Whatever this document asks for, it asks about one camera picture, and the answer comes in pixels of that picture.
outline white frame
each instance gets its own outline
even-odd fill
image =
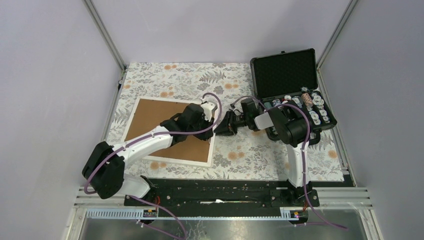
[[[137,106],[139,105],[139,102],[141,99],[165,101],[165,102],[172,102],[172,103],[183,103],[183,104],[191,104],[191,103],[201,104],[200,100],[181,100],[181,99],[175,99],[175,98],[139,96],[135,100],[134,106],[132,107],[132,111],[129,116],[128,122],[126,123],[125,130],[121,138],[121,142],[125,142],[125,138],[127,137],[128,131],[130,130],[130,126],[131,126],[131,123],[133,122],[134,114],[136,113]],[[218,121],[218,119],[216,119],[217,111],[215,111],[215,114],[213,116],[215,121]],[[166,163],[173,163],[173,164],[184,164],[184,165],[199,166],[199,167],[211,167],[214,145],[215,145],[215,135],[213,135],[209,140],[209,152],[207,154],[207,162],[190,161],[190,160],[184,160],[184,159],[176,159],[176,158],[161,157],[161,156],[150,156],[150,155],[143,157],[143,159],[149,160],[149,161],[158,161],[158,162],[166,162]]]

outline gray floor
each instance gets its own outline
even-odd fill
[[[319,219],[312,212],[309,222]],[[183,221],[190,240],[361,240],[366,239],[361,218],[354,210],[326,210],[325,217],[349,227],[345,232],[330,226],[293,227],[287,221],[265,220],[189,220]],[[152,226],[183,236],[174,220],[156,220]],[[157,231],[140,228],[134,220],[88,219],[82,240],[172,240]]]

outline brown board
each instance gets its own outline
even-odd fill
[[[164,120],[171,118],[177,113],[182,113],[187,105],[189,103],[140,99],[135,112],[133,111],[134,116],[125,141],[153,130]],[[207,163],[209,147],[208,141],[202,141],[189,135],[185,141],[156,151],[150,156]]]

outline tabletop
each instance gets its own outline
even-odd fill
[[[206,92],[218,95],[225,113],[230,103],[238,97],[253,95],[250,65],[131,63],[118,98],[107,142],[113,145],[121,141],[137,97],[196,100]],[[344,180],[333,139],[330,130],[323,131],[321,141],[308,148],[308,174],[312,181]],[[269,140],[264,130],[251,131],[247,127],[241,127],[235,136],[216,136],[212,156],[211,167],[143,159],[126,172],[149,178],[275,181],[286,180],[290,170],[285,144]]]

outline cable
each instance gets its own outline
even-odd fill
[[[181,228],[182,228],[182,231],[184,232],[184,237],[180,237],[180,236],[175,236],[175,235],[172,235],[171,233],[169,233],[169,232],[167,232],[167,231],[164,231],[164,230],[162,230],[162,229],[160,229],[160,228],[157,228],[157,227],[154,227],[154,226],[150,226],[149,224],[144,224],[143,226],[146,226],[147,228],[149,228],[149,229],[153,229],[153,230],[156,230],[156,231],[158,231],[158,232],[161,232],[161,233],[163,233],[163,234],[165,234],[165,235],[168,235],[168,236],[170,236],[171,238],[174,238],[174,239],[179,239],[179,240],[186,240],[189,236],[187,235],[187,230],[186,230],[186,228],[184,227],[184,225],[183,225],[183,223],[181,222],[181,220],[179,220],[178,219],[178,217],[177,216],[175,216],[170,210],[168,210],[168,209],[166,209],[166,208],[164,208],[163,206],[160,206],[160,205],[157,205],[157,204],[154,204],[154,203],[151,203],[151,202],[148,202],[148,201],[146,201],[146,200],[143,200],[143,199],[141,199],[141,198],[138,198],[138,197],[136,197],[136,196],[130,196],[131,198],[133,198],[133,199],[135,199],[135,200],[137,200],[137,201],[139,201],[139,202],[141,202],[141,203],[144,203],[144,204],[147,204],[147,205],[150,205],[150,206],[153,206],[153,207],[156,207],[156,208],[160,208],[160,209],[162,209],[162,210],[164,210],[165,212],[167,212],[169,215],[171,215],[176,221],[177,221],[177,223],[181,226]]]
[[[218,105],[219,105],[219,113],[218,113],[218,117],[216,118],[216,120],[215,120],[215,122],[212,124],[212,125],[210,125],[209,127],[207,127],[207,128],[205,128],[205,129],[203,129],[203,130],[199,130],[199,131],[188,131],[188,132],[183,132],[183,131],[160,131],[160,132],[155,132],[155,133],[153,133],[153,136],[157,136],[157,135],[166,135],[166,134],[169,134],[169,135],[196,135],[196,134],[201,134],[201,133],[204,133],[204,132],[207,132],[207,131],[209,131],[209,130],[211,130],[213,127],[215,127],[215,125],[217,125],[218,124],[218,121],[221,119],[221,115],[222,115],[222,111],[223,111],[223,105],[222,105],[222,103],[221,103],[221,100],[219,99],[219,97],[216,95],[216,94],[214,94],[214,93],[212,93],[212,92],[207,92],[207,93],[205,93],[205,94],[203,94],[203,98],[205,97],[205,96],[207,96],[207,95],[211,95],[212,97],[214,97],[215,99],[216,99],[216,101],[218,102]],[[132,141],[132,142],[129,142],[125,147],[130,147],[130,146],[132,146],[132,145],[134,145],[134,144],[136,144],[136,143],[138,143],[138,142],[140,142],[140,141],[143,141],[143,140],[145,140],[145,139],[148,139],[148,138],[151,138],[152,137],[152,135],[145,135],[145,136],[142,136],[142,137],[140,137],[140,138],[138,138],[138,139],[136,139],[136,140],[134,140],[134,141]],[[88,187],[89,187],[89,184],[91,183],[91,181],[93,180],[93,177],[97,174],[97,172],[100,170],[100,168],[109,160],[109,159],[111,159],[111,157],[113,157],[115,154],[117,154],[117,153],[119,153],[119,152],[121,152],[122,150],[124,150],[125,148],[122,146],[122,147],[120,147],[120,148],[118,148],[118,149],[116,149],[114,152],[112,152],[111,154],[109,154],[106,158],[104,158],[103,159],[103,161],[101,161],[100,163],[99,163],[99,165],[94,169],[94,171],[90,174],[90,176],[88,177],[88,179],[87,179],[87,182],[85,182],[85,184],[84,184],[84,193],[85,194],[95,194],[96,193],[96,191],[94,190],[94,191],[89,191],[88,190]],[[169,210],[167,210],[166,208],[164,208],[164,207],[162,207],[162,206],[159,206],[159,205],[156,205],[156,204],[154,204],[154,203],[151,203],[151,202],[148,202],[148,201],[145,201],[145,200],[143,200],[143,199],[140,199],[140,198],[138,198],[138,197],[135,197],[135,196],[131,196],[133,199],[136,199],[136,200],[138,200],[138,201],[140,201],[140,202],[142,202],[142,203],[145,203],[145,204],[148,204],[148,205],[151,205],[151,206],[155,206],[155,207],[158,207],[158,208],[160,208],[160,209],[162,209],[162,210],[164,210],[165,212],[167,212],[168,214],[170,214],[171,216],[173,216],[177,221],[178,221],[178,223],[180,224],[180,226],[182,227],[182,229],[184,230],[184,236],[185,236],[185,238],[180,238],[180,237],[177,237],[177,236],[173,236],[172,234],[170,234],[170,233],[168,233],[168,232],[166,232],[166,231],[164,231],[164,230],[161,230],[161,229],[159,229],[159,228],[156,228],[156,227],[154,227],[154,226],[149,226],[149,225],[147,225],[146,224],[146,226],[148,226],[148,228],[151,228],[151,229],[154,229],[154,230],[157,230],[157,231],[159,231],[159,232],[161,232],[161,233],[163,233],[163,234],[166,234],[166,235],[168,235],[168,236],[170,236],[170,237],[173,237],[173,238],[176,238],[176,239],[187,239],[187,231],[186,231],[186,229],[184,228],[184,226],[182,225],[182,223],[181,223],[181,221],[174,215],[174,214],[172,214]]]
[[[254,96],[241,96],[241,97],[237,98],[237,100],[235,100],[233,103],[231,103],[230,106],[234,106],[238,101],[240,101],[240,99],[243,99],[243,98],[252,99],[253,101],[256,101],[259,105],[261,105],[263,107],[263,109],[267,109],[265,107],[265,105]]]
[[[306,156],[305,156],[305,145],[306,145],[306,143],[308,142],[308,140],[309,140],[309,134],[311,133],[311,126],[310,126],[310,124],[309,124],[309,120],[308,120],[308,117],[306,117],[306,115],[305,115],[305,113],[300,109],[300,108],[298,108],[297,106],[294,106],[294,105],[291,105],[291,104],[287,104],[287,103],[282,103],[282,104],[278,104],[278,105],[276,105],[275,106],[275,108],[279,108],[279,107],[290,107],[290,108],[292,108],[292,109],[294,109],[294,110],[296,110],[296,111],[298,111],[301,115],[302,115],[302,117],[304,118],[304,120],[306,121],[306,126],[307,126],[307,131],[306,131],[306,137],[305,137],[305,140],[303,141],[303,143],[302,143],[302,163],[303,163],[303,191],[304,191],[304,195],[305,195],[305,199],[306,199],[306,201],[307,201],[307,204],[309,205],[309,207],[310,207],[310,209],[312,210],[312,212],[314,213],[314,214],[316,214],[316,216],[318,217],[318,218],[320,218],[322,221],[324,221],[324,222],[317,222],[317,223],[319,223],[319,224],[327,224],[327,225],[329,225],[329,226],[332,226],[332,227],[335,227],[335,228],[338,228],[338,229],[341,229],[341,230],[344,230],[344,231],[348,231],[349,230],[349,228],[348,227],[346,227],[346,226],[343,226],[343,225],[340,225],[340,224],[336,224],[336,223],[332,223],[332,222],[329,222],[328,220],[326,220],[324,217],[322,217],[318,212],[317,212],[317,210],[315,210],[315,208],[312,206],[312,204],[311,204],[311,201],[309,200],[309,197],[308,197],[308,191],[307,191],[307,189],[306,189]]]

